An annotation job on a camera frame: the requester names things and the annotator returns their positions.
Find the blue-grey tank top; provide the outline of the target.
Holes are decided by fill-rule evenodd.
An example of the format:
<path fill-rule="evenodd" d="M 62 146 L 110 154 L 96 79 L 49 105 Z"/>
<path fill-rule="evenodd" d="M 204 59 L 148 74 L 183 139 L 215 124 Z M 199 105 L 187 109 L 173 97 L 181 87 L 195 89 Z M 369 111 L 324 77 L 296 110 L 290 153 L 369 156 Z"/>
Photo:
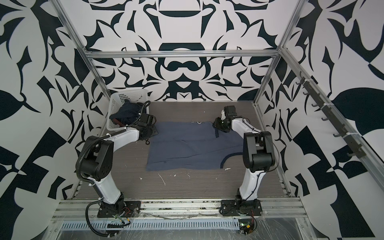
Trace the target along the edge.
<path fill-rule="evenodd" d="M 243 153 L 243 138 L 236 132 L 216 130 L 212 123 L 160 122 L 151 138 L 147 171 L 222 169 Z"/>

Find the white plastic laundry basket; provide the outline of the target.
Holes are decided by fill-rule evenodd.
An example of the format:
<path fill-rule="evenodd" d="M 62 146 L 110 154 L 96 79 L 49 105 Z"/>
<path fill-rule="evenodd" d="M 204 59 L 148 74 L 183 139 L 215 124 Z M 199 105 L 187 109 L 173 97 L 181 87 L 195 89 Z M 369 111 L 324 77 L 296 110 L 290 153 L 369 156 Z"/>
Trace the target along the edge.
<path fill-rule="evenodd" d="M 116 125 L 110 119 L 112 114 L 118 112 L 118 110 L 123 106 L 126 101 L 131 103 L 144 103 L 149 100 L 149 91 L 145 89 L 128 89 L 124 91 L 119 91 L 111 95 L 106 128 L 108 131 L 120 131 L 123 127 Z"/>

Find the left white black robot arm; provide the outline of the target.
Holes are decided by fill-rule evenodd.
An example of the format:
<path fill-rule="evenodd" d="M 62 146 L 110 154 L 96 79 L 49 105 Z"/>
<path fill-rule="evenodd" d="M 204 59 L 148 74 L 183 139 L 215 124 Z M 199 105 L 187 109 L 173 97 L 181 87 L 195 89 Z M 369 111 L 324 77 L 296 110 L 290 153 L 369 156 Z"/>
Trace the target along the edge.
<path fill-rule="evenodd" d="M 118 149 L 136 141 L 145 141 L 158 134 L 153 115 L 140 114 L 132 126 L 107 133 L 104 136 L 88 137 L 76 162 L 79 180 L 94 187 L 101 202 L 102 210 L 110 214 L 122 214 L 125 208 L 124 195 L 117 188 L 113 177 L 113 157 Z"/>

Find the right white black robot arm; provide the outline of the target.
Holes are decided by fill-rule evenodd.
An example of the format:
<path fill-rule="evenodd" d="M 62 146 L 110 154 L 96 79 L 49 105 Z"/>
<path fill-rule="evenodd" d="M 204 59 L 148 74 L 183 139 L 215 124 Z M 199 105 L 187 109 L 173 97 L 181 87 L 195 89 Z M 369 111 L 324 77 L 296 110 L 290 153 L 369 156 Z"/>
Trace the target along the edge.
<path fill-rule="evenodd" d="M 243 163 L 247 170 L 239 188 L 239 206 L 256 200 L 262 178 L 272 171 L 277 160 L 271 133 L 256 129 L 246 118 L 237 115 L 235 106 L 225 106 L 221 116 L 215 119 L 213 128 L 216 137 L 219 137 L 219 132 L 231 131 L 242 137 Z"/>

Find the dark navy tank top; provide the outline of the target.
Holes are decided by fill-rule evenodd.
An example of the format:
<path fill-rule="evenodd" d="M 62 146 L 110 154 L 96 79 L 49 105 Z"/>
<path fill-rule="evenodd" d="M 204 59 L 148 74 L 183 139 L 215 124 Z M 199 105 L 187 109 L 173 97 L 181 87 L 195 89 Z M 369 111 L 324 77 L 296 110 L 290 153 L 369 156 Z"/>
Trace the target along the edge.
<path fill-rule="evenodd" d="M 132 103 L 126 100 L 115 114 L 110 115 L 109 119 L 111 121 L 117 119 L 125 125 L 130 125 L 139 117 L 143 105 L 143 103 Z"/>

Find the maroon tank top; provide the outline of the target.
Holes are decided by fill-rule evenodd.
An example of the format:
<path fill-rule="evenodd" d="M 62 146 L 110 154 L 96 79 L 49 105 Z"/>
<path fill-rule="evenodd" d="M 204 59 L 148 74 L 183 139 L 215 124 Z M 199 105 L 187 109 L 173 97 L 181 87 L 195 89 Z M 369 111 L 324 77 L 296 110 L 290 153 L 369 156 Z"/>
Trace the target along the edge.
<path fill-rule="evenodd" d="M 126 125 L 121 123 L 119 120 L 117 119 L 112 119 L 112 122 L 115 124 L 115 125 L 118 125 L 120 127 L 125 127 Z"/>

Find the green circuit board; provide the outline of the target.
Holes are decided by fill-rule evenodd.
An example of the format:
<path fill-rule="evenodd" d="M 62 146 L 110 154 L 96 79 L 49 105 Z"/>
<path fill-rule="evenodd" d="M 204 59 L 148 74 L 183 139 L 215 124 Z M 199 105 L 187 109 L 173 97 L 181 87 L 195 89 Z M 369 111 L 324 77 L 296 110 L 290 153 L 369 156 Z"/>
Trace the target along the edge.
<path fill-rule="evenodd" d="M 257 228 L 257 222 L 255 221 L 255 219 L 239 220 L 239 230 L 240 230 L 240 233 L 243 235 L 251 234 L 252 232 L 255 231 L 256 228 Z"/>

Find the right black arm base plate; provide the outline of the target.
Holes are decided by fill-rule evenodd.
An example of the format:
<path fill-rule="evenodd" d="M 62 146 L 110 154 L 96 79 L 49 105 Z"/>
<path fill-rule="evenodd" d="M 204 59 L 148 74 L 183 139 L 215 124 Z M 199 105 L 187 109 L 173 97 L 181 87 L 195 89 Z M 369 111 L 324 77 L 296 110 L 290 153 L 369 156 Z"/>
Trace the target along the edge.
<path fill-rule="evenodd" d="M 219 213 L 225 217 L 234 216 L 250 216 L 258 217 L 263 212 L 261 202 L 259 200 L 253 201 L 235 201 L 235 200 L 221 200 L 221 207 Z"/>

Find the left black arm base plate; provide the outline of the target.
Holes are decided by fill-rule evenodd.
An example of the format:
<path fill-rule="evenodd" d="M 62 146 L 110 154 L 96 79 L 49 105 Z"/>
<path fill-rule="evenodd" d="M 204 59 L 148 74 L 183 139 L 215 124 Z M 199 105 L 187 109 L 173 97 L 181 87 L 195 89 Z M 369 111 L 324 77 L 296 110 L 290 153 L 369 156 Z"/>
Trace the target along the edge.
<path fill-rule="evenodd" d="M 122 218 L 132 217 L 141 211 L 141 201 L 120 201 L 114 205 L 102 202 L 100 204 L 98 218 L 112 218 L 116 215 Z"/>

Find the aluminium frame back crossbar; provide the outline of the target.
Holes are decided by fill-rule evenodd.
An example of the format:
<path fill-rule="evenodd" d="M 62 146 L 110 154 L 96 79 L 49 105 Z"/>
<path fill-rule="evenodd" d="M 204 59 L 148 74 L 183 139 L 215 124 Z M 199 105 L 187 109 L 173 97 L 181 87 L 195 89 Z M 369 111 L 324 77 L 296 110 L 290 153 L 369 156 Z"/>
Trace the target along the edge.
<path fill-rule="evenodd" d="M 188 57 L 274 57 L 277 50 L 185 50 L 185 51 L 85 51 L 89 59 L 101 58 L 188 58 Z"/>

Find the aluminium front rail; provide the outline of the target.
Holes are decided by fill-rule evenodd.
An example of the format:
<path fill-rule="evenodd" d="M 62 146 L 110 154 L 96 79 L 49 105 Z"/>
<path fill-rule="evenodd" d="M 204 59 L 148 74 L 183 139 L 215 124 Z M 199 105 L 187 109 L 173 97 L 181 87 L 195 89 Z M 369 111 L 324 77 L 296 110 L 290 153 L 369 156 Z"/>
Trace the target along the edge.
<path fill-rule="evenodd" d="M 140 213 L 133 218 L 197 219 L 221 218 L 222 199 L 146 199 L 140 200 Z M 307 213 L 299 198 L 260 198 L 264 218 L 306 218 Z M 92 200 L 61 201 L 53 215 L 54 220 L 80 220 Z"/>

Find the grey wall hook rack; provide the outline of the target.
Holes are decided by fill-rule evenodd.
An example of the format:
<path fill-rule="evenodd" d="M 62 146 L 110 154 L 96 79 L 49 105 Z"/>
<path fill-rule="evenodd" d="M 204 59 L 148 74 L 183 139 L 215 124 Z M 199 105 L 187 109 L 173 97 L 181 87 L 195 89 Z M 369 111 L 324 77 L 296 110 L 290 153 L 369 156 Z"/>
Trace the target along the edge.
<path fill-rule="evenodd" d="M 302 85 L 306 90 L 304 94 L 311 96 L 315 101 L 312 106 L 320 109 L 325 115 L 322 120 L 330 122 L 337 131 L 333 136 L 335 138 L 342 138 L 352 150 L 352 153 L 348 153 L 348 156 L 356 156 L 359 159 L 368 156 L 371 149 L 368 148 L 361 135 L 356 130 L 353 130 L 336 105 L 332 103 L 313 79 L 307 78 L 303 72 L 300 72 L 299 76 L 300 80 L 297 84 Z"/>

